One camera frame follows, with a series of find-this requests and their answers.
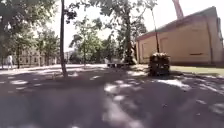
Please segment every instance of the bright sky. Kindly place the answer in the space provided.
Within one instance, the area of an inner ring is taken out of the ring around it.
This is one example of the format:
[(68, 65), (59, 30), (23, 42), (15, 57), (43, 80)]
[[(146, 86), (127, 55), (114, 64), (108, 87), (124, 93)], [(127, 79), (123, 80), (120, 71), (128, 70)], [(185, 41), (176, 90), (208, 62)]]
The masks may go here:
[[(69, 5), (74, 0), (65, 0), (65, 4)], [(180, 4), (183, 10), (183, 13), (185, 16), (195, 13), (197, 11), (204, 10), (208, 7), (215, 6), (218, 11), (218, 16), (221, 18), (221, 27), (224, 32), (224, 8), (223, 0), (180, 0)], [(56, 33), (59, 35), (60, 33), (60, 2), (58, 2), (58, 13), (56, 14), (54, 18), (54, 22), (50, 24), (49, 26), (52, 27)], [(89, 19), (94, 19), (99, 17), (99, 10), (98, 9), (88, 9), (87, 12), (84, 12), (83, 10), (80, 10), (78, 12), (78, 18), (82, 19), (85, 15)], [(156, 26), (160, 27), (162, 25), (165, 25), (173, 20), (176, 20), (176, 12), (173, 5), (172, 0), (158, 0), (158, 5), (154, 9), (154, 15), (156, 20)], [(153, 20), (151, 12), (148, 10), (144, 14), (145, 17), (145, 25), (148, 29), (148, 31), (154, 29)], [(72, 36), (75, 34), (75, 29), (72, 24), (65, 24), (65, 46), (64, 50), (69, 51), (72, 49), (68, 48), (69, 43), (72, 40)], [(103, 31), (100, 33), (101, 38), (105, 39), (107, 38), (108, 32)]]

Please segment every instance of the tree trunk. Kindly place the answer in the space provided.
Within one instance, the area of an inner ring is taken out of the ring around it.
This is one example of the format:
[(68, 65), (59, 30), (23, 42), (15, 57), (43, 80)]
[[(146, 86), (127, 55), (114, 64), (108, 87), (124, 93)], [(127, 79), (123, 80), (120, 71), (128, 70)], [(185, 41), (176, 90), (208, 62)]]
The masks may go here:
[(64, 78), (68, 77), (68, 73), (65, 66), (65, 57), (64, 57), (64, 9), (65, 1), (61, 0), (61, 29), (60, 29), (60, 58), (61, 58), (61, 69)]
[(124, 5), (124, 10), (125, 10), (125, 23), (126, 23), (126, 33), (125, 33), (125, 38), (126, 38), (126, 49), (125, 49), (125, 58), (124, 62), (128, 63), (129, 65), (134, 65), (134, 57), (132, 55), (132, 44), (131, 44), (131, 21), (130, 21), (130, 8), (128, 7), (128, 1), (126, 1)]

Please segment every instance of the asphalt road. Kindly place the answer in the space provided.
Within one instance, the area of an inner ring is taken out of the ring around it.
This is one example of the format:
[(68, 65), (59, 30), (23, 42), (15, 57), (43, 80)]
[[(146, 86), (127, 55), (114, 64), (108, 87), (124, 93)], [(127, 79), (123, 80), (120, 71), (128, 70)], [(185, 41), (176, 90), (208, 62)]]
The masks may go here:
[(0, 128), (223, 128), (224, 79), (105, 65), (0, 71)]

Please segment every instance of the pole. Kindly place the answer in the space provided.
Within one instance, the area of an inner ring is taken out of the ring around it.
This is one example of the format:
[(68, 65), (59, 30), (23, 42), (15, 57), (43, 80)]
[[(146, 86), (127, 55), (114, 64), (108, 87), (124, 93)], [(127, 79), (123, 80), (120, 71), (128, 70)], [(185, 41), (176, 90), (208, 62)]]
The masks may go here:
[(151, 9), (151, 12), (152, 12), (153, 22), (154, 22), (154, 26), (155, 26), (155, 34), (156, 34), (156, 49), (157, 49), (157, 52), (159, 53), (159, 52), (160, 52), (160, 50), (159, 50), (158, 33), (157, 33), (157, 29), (156, 29), (156, 22), (155, 22), (154, 13), (153, 13), (153, 10), (152, 10), (152, 9)]

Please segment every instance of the distant building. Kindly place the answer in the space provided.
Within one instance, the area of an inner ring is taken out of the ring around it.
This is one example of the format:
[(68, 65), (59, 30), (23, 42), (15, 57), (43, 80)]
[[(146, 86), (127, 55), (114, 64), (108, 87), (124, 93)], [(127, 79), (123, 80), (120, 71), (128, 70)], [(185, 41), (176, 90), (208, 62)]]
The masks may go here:
[[(49, 60), (46, 59), (44, 54), (39, 54), (39, 52), (35, 48), (30, 48), (27, 50), (21, 51), (19, 55), (19, 63), (20, 65), (26, 66), (43, 66), (43, 65), (52, 65), (55, 63), (56, 58), (50, 58)], [(13, 62), (17, 64), (17, 56), (13, 55)]]
[[(160, 52), (177, 64), (219, 64), (223, 62), (223, 38), (215, 7), (173, 21), (158, 30)], [(155, 32), (137, 38), (137, 60), (148, 63), (156, 52)]]

